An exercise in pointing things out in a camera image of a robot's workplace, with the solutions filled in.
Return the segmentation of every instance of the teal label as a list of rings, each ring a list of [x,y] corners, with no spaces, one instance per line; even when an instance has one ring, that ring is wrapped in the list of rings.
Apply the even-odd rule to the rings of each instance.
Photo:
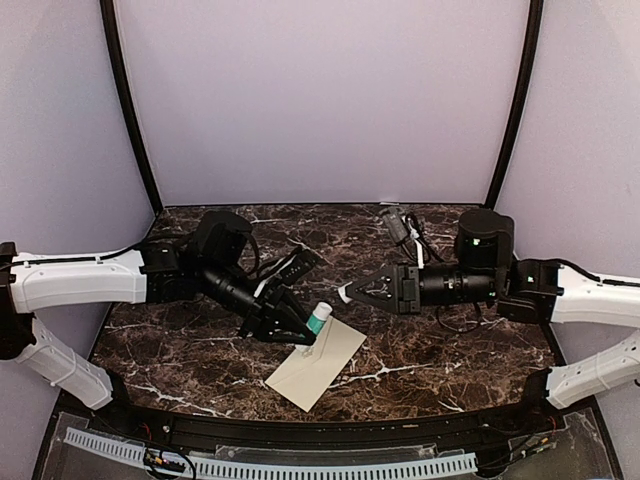
[[[307,327],[309,327],[309,330],[311,330],[313,333],[318,335],[320,333],[320,330],[322,330],[322,327],[324,327],[325,323],[326,322],[324,320],[320,320],[315,315],[311,315],[309,317],[309,320],[307,321]]]

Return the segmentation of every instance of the glue stick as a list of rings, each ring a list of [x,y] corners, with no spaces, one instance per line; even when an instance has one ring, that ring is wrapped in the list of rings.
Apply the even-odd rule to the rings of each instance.
[[[327,319],[329,315],[331,315],[332,310],[331,305],[328,303],[318,302],[309,320],[307,320],[307,327],[316,334],[316,337],[320,334],[325,323],[327,323]],[[313,345],[296,345],[296,348],[301,352],[309,352],[313,348]]]

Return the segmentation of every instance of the white panel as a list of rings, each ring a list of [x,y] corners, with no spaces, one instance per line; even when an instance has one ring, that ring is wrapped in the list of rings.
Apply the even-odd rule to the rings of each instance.
[[[152,220],[97,1],[0,2],[0,202],[0,241],[43,254],[118,249]],[[39,317],[86,356],[105,312]],[[58,392],[13,362],[0,378],[0,478],[27,480]]]
[[[164,202],[482,202],[528,5],[118,1]]]
[[[640,3],[545,2],[538,55],[502,213],[522,258],[565,257],[591,271],[640,276]],[[556,328],[576,361],[628,336]],[[640,390],[598,397],[626,478],[640,478]]]

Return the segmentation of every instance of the black bracket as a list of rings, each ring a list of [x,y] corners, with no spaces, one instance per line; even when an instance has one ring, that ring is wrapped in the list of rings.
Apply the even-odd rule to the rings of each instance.
[[[15,243],[0,244],[0,268],[10,265],[17,254]],[[0,270],[0,360],[17,358],[27,345],[36,343],[31,330],[33,314],[15,311],[11,296],[11,283],[14,281],[11,269]]]

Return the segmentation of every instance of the white robotic arm segment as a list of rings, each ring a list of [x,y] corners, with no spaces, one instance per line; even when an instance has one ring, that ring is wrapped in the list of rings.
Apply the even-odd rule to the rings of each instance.
[[[11,284],[16,313],[31,313],[45,307],[95,302],[142,303],[147,294],[147,276],[142,255],[131,250],[109,260],[109,253],[88,255],[95,260],[32,264],[34,260],[72,258],[73,255],[44,256],[21,253],[13,267]]]
[[[640,328],[640,279],[606,275],[596,282],[570,267],[558,269],[553,323],[590,322]]]
[[[14,360],[42,375],[52,387],[75,395],[87,407],[97,410],[112,400],[113,386],[107,372],[78,356],[43,323],[34,318],[35,345],[28,345]]]
[[[553,367],[547,378],[547,400],[558,409],[609,390],[640,375],[640,331],[589,358]]]

